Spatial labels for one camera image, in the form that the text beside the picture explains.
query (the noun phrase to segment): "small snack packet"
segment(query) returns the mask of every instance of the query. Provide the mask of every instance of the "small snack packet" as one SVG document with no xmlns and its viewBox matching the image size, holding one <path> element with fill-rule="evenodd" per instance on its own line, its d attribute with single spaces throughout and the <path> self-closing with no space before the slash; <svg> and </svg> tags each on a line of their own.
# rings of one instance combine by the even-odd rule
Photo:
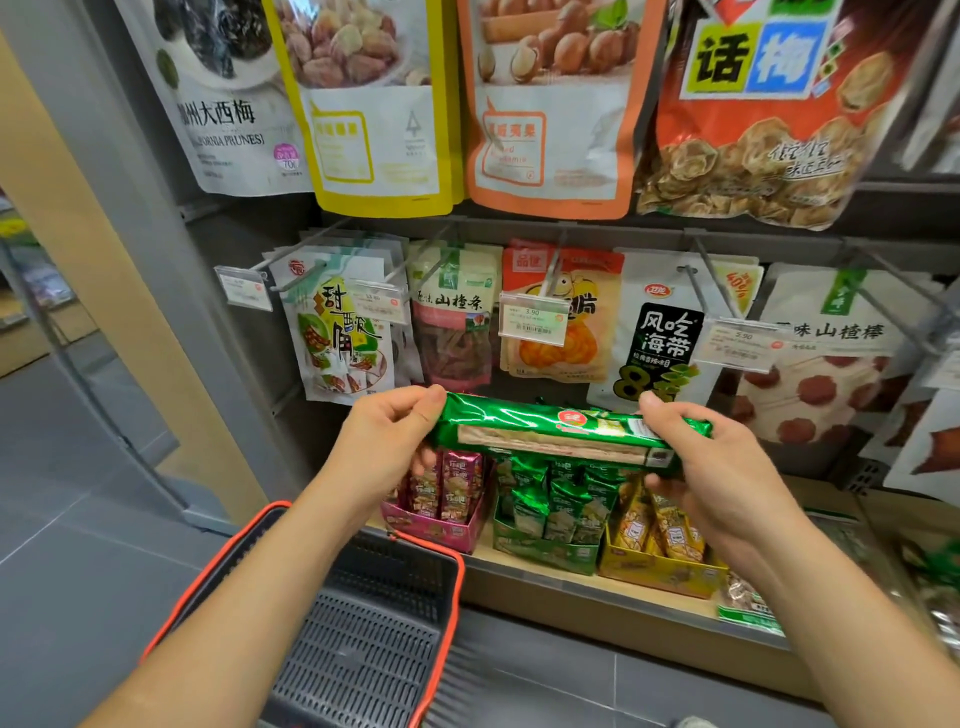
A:
<svg viewBox="0 0 960 728">
<path fill-rule="evenodd" d="M 684 512 L 663 496 L 653 494 L 654 513 L 657 516 L 657 526 L 663 534 L 663 547 L 666 555 L 671 559 L 681 561 L 703 560 L 703 554 L 691 544 L 690 534 L 686 529 Z"/>
<path fill-rule="evenodd" d="M 478 452 L 444 452 L 442 458 L 444 484 L 440 520 L 466 523 L 470 505 L 476 501 L 483 482 L 483 455 Z"/>
<path fill-rule="evenodd" d="M 423 475 L 410 477 L 410 512 L 430 519 L 440 511 L 441 458 Z"/>
<path fill-rule="evenodd" d="M 550 513 L 546 492 L 540 486 L 526 488 L 517 486 L 513 490 L 513 495 L 516 530 L 537 539 L 543 538 L 543 527 Z"/>
<path fill-rule="evenodd" d="M 637 488 L 630 505 L 620 519 L 620 525 L 613 537 L 613 545 L 631 551 L 642 551 L 647 535 L 652 530 L 653 511 L 646 502 L 646 492 Z"/>
<path fill-rule="evenodd" d="M 550 515 L 546 519 L 543 538 L 569 544 L 586 506 L 592 500 L 587 488 L 558 478 L 550 483 Z"/>
<path fill-rule="evenodd" d="M 619 487 L 594 477 L 590 468 L 584 473 L 584 487 L 590 495 L 590 502 L 584 506 L 577 530 L 573 533 L 573 543 L 597 546 L 603 538 L 604 526 L 619 497 Z"/>
</svg>

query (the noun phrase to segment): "pink display box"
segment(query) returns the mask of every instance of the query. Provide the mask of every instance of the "pink display box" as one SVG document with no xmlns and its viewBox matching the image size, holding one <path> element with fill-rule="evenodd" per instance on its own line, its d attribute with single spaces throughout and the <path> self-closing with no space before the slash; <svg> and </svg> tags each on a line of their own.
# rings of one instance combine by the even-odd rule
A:
<svg viewBox="0 0 960 728">
<path fill-rule="evenodd" d="M 418 516 L 386 501 L 380 503 L 380 513 L 383 515 L 383 520 L 387 523 L 388 528 L 403 531 L 403 533 L 432 541 L 435 544 L 449 546 L 461 553 L 472 553 L 473 548 L 477 545 L 477 539 L 480 538 L 480 531 L 483 530 L 483 512 L 487 497 L 485 491 L 477 502 L 477 507 L 473 509 L 470 522 L 466 524 Z"/>
</svg>

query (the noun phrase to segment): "floor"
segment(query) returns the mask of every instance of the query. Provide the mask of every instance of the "floor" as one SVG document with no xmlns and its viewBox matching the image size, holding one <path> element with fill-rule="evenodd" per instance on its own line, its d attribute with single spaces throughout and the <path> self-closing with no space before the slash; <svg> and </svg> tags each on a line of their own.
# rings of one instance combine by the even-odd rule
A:
<svg viewBox="0 0 960 728">
<path fill-rule="evenodd" d="M 102 343 L 75 354 L 141 452 L 157 460 L 176 444 Z M 3 722 L 68 728 L 135 666 L 224 539 L 178 520 L 48 359 L 0 379 L 0 411 Z M 488 677 L 466 721 L 482 728 L 626 728 L 688 715 L 719 728 L 833 725 L 782 697 L 471 610 L 456 644 Z"/>
</svg>

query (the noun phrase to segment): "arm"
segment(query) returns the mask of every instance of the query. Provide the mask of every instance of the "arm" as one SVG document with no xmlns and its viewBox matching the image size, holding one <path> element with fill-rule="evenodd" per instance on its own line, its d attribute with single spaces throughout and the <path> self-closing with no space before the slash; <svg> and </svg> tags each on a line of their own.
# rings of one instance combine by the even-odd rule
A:
<svg viewBox="0 0 960 728">
<path fill-rule="evenodd" d="M 445 397 L 405 387 L 358 401 L 293 507 L 81 728 L 253 725 L 337 553 L 408 468 L 433 464 L 418 447 Z"/>
<path fill-rule="evenodd" d="M 648 475 L 763 595 L 846 728 L 951 725 L 960 669 L 806 517 L 750 430 L 695 404 L 640 399 L 684 460 L 686 483 Z M 682 417 L 709 420 L 713 438 Z"/>
</svg>

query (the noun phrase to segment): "yellow display box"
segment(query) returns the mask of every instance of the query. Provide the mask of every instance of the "yellow display box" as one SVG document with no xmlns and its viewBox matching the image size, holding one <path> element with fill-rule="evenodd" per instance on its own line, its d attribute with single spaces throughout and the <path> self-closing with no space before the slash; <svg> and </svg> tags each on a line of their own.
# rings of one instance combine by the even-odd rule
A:
<svg viewBox="0 0 960 728">
<path fill-rule="evenodd" d="M 689 561 L 613 546 L 608 523 L 598 572 L 608 579 L 618 579 L 641 587 L 709 599 L 727 582 L 730 568 L 716 559 L 709 547 L 706 562 L 693 564 Z"/>
</svg>

